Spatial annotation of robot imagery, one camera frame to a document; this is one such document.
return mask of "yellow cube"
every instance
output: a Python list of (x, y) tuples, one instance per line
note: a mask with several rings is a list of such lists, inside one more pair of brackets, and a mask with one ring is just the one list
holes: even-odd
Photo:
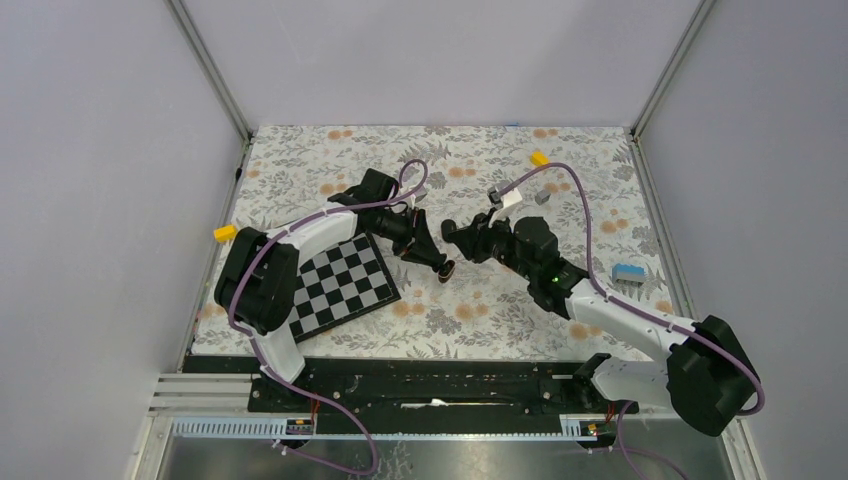
[(541, 167), (548, 164), (548, 157), (542, 152), (533, 152), (533, 155), (530, 155), (530, 161), (533, 162), (533, 165)]
[(213, 234), (215, 235), (215, 240), (217, 240), (218, 243), (225, 243), (236, 238), (238, 229), (236, 229), (235, 225), (227, 225), (226, 227), (215, 229)]

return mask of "chessboard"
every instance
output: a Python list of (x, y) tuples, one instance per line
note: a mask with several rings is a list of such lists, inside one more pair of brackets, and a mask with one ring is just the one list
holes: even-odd
[(400, 300), (374, 238), (362, 233), (300, 267), (288, 323), (295, 342)]

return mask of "reflective floor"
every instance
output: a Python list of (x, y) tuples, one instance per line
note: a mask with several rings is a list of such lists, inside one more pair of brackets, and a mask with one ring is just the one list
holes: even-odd
[[(626, 444), (674, 461), (691, 480), (732, 479), (720, 439), (697, 433), (680, 421), (640, 420), (625, 424)], [(313, 441), (304, 451), (349, 466), (370, 461), (364, 441)], [(636, 479), (621, 453), (587, 455), (572, 442), (381, 441), (380, 469), (386, 480)], [(678, 479), (662, 464), (634, 456), (650, 479)], [(163, 479), (278, 480), (357, 478), (272, 450), (258, 440), (174, 438)]]

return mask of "floral tablecloth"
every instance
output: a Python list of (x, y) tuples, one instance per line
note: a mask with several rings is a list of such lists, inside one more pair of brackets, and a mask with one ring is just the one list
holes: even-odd
[[(544, 312), (527, 294), (525, 280), (494, 261), (466, 262), (441, 240), (442, 220), (464, 225), (485, 211), (486, 191), (533, 168), (534, 151), (568, 163), (580, 176), (590, 199), (598, 277), (611, 284), (616, 263), (642, 266), (642, 287), (613, 288), (671, 312), (659, 248), (621, 128), (266, 126), (257, 132), (232, 223), (261, 230), (295, 220), (357, 184), (366, 168), (396, 175), (403, 162), (419, 158), (430, 177), (418, 206), (427, 210), (439, 249), (457, 260), (456, 273), (440, 284), (429, 268), (393, 257), (389, 242), (379, 239), (403, 299), (301, 343), (304, 355), (580, 361), (609, 352), (646, 358), (597, 327)], [(410, 181), (420, 173), (414, 171)], [(532, 198), (541, 189), (552, 195), (538, 206)], [(571, 178), (551, 169), (521, 190), (527, 200), (513, 221), (544, 216), (562, 255), (585, 267), (585, 221)], [(227, 252), (225, 247), (210, 285)], [(196, 327), (193, 354), (252, 353), (246, 338), (228, 327), (211, 291)]]

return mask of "white wall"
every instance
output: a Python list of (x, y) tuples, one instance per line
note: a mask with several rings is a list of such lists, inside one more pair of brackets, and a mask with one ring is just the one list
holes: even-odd
[(644, 135), (702, 314), (763, 378), (770, 480), (848, 469), (848, 3), (718, 2)]
[(4, 2), (0, 65), (0, 478), (120, 478), (239, 141), (161, 1)]
[(188, 0), (247, 120), (631, 125), (698, 0)]

